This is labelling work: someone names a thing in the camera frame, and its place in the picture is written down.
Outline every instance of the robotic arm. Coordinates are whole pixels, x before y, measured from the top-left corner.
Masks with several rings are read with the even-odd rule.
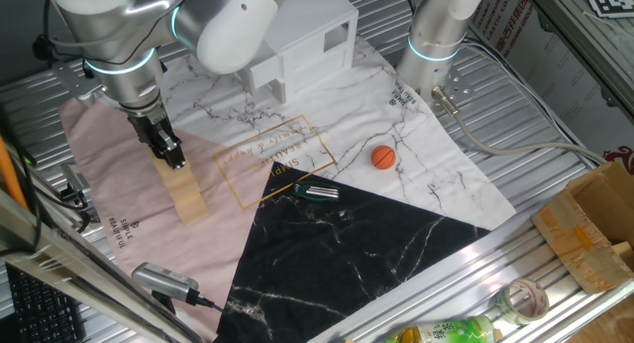
[[[285,0],[55,0],[86,65],[128,114],[139,140],[175,170],[185,165],[161,97],[156,47],[179,41],[226,74],[258,51]]]
[[[423,0],[416,9],[398,75],[425,99],[444,86],[469,19],[481,0]]]

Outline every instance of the white marble cloth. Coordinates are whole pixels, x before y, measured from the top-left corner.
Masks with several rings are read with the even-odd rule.
[[[337,161],[320,176],[488,230],[515,213],[427,104],[401,85],[394,68],[362,38],[352,69],[284,105],[266,90],[250,95],[237,77],[212,74],[192,56],[167,67],[162,96],[176,129],[232,146],[304,115]],[[404,91],[413,94],[411,101],[390,105],[394,94],[405,98]],[[390,170],[371,164],[371,151],[379,145],[396,151]],[[308,163],[298,169],[311,172]]]

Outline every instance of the small basketball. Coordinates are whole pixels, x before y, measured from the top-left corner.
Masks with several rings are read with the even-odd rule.
[[[387,170],[394,166],[396,153],[390,146],[381,145],[372,151],[372,164],[379,170]]]

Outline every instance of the metal bracket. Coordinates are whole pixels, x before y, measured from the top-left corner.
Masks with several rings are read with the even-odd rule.
[[[462,78],[455,68],[452,67],[451,70],[449,70],[448,76],[449,79],[445,83],[443,91],[456,106],[466,104],[474,99],[472,86]],[[443,105],[438,101],[434,103],[434,108],[435,113],[444,110]]]
[[[51,65],[51,71],[59,81],[68,89],[68,92],[84,106],[92,106],[95,103],[93,91],[101,86],[96,78],[88,79],[85,76],[77,76],[75,72],[63,61],[56,61]]]

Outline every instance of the wooden block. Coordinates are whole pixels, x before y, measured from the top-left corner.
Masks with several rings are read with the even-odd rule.
[[[180,220],[185,225],[193,225],[209,216],[209,209],[200,194],[200,186],[189,162],[182,169],[175,171],[164,160],[157,159],[152,150],[148,149],[148,154],[174,202]]]

